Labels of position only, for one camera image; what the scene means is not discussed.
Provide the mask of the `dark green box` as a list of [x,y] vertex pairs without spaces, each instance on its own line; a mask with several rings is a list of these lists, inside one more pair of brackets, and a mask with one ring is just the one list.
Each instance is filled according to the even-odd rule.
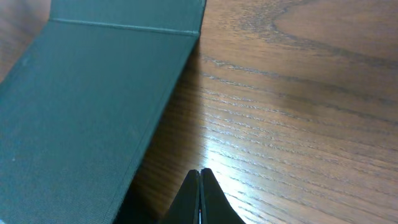
[[1,222],[112,223],[204,0],[53,1],[1,83]]

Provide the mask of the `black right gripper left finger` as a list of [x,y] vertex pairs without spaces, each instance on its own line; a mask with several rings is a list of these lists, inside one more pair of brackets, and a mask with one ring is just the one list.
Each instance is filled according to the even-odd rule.
[[188,171],[161,224],[199,224],[200,175]]

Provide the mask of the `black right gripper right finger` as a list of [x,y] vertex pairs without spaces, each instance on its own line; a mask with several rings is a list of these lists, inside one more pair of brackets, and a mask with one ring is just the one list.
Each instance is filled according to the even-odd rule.
[[229,204],[214,173],[209,168],[200,172],[201,222],[204,224],[245,224]]

